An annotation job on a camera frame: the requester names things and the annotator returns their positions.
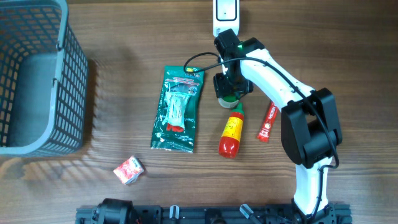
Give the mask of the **green lid jar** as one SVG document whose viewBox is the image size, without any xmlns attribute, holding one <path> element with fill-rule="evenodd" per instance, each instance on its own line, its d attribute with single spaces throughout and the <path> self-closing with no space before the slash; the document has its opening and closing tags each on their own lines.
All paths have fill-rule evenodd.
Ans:
<svg viewBox="0 0 398 224">
<path fill-rule="evenodd" d="M 218 99 L 219 104 L 226 109 L 233 109 L 239 103 L 239 100 L 235 96 L 226 96 Z"/>
</svg>

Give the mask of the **small red box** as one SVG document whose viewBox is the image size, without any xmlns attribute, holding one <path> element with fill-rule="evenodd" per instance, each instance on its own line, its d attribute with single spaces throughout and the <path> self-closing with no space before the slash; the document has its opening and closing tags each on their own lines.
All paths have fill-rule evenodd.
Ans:
<svg viewBox="0 0 398 224">
<path fill-rule="evenodd" d="M 270 102 L 267 114 L 264 118 L 264 122 L 261 126 L 259 134 L 257 135 L 258 140 L 262 142 L 268 142 L 270 138 L 270 133 L 274 124 L 274 121 L 278 114 L 278 107 L 274 104 L 273 101 Z"/>
</svg>

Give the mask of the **green 3M glove package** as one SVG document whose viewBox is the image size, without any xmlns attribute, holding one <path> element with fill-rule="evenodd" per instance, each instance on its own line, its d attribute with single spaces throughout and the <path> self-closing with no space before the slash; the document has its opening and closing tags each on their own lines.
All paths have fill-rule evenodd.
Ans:
<svg viewBox="0 0 398 224">
<path fill-rule="evenodd" d="M 198 102 L 204 73 L 198 68 L 166 65 L 150 142 L 151 149 L 192 153 L 197 130 Z M 167 113 L 165 93 L 176 91 L 191 95 L 185 110 L 185 129 L 162 124 Z"/>
</svg>

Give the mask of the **red chili sauce bottle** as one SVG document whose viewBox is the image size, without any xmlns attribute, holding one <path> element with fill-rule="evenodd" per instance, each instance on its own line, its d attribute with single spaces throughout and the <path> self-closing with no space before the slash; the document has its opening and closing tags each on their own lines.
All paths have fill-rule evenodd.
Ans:
<svg viewBox="0 0 398 224">
<path fill-rule="evenodd" d="M 218 146 L 219 155 L 228 159 L 236 157 L 241 141 L 243 120 L 243 104 L 238 103 L 237 107 L 232 110 L 221 135 Z"/>
</svg>

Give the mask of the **light green wipes packet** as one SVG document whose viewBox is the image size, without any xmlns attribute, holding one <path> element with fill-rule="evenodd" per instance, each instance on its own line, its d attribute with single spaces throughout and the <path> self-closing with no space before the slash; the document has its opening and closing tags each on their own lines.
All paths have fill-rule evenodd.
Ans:
<svg viewBox="0 0 398 224">
<path fill-rule="evenodd" d="M 168 123 L 171 126 L 178 126 L 185 129 L 185 110 L 191 95 L 176 91 L 165 93 L 167 113 L 162 124 Z"/>
</svg>

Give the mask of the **small red sachet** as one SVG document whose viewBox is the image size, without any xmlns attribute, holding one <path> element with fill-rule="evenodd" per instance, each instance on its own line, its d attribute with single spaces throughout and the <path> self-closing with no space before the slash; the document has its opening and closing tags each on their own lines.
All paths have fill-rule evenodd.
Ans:
<svg viewBox="0 0 398 224">
<path fill-rule="evenodd" d="M 113 170 L 116 177 L 124 185 L 134 183 L 137 178 L 144 173 L 144 171 L 144 166 L 135 156 L 131 156 L 128 160 L 124 161 L 120 166 Z"/>
</svg>

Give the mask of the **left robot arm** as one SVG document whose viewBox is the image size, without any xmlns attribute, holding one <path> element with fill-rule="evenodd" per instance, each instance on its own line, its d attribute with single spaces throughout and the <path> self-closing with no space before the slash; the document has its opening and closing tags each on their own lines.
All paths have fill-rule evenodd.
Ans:
<svg viewBox="0 0 398 224">
<path fill-rule="evenodd" d="M 131 201 L 106 198 L 93 211 L 91 219 L 103 224 L 136 224 L 139 216 Z"/>
</svg>

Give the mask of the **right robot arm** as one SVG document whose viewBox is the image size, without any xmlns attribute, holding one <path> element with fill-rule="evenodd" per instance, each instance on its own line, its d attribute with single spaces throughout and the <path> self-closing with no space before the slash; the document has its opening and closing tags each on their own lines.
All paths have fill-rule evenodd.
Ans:
<svg viewBox="0 0 398 224">
<path fill-rule="evenodd" d="M 294 204 L 303 221 L 319 220 L 328 204 L 327 172 L 339 166 L 336 148 L 343 140 L 334 95 L 294 78 L 254 37 L 240 41 L 228 29 L 216 35 L 214 45 L 223 70 L 213 78 L 220 105 L 237 107 L 255 86 L 276 105 L 281 143 L 296 165 Z"/>
</svg>

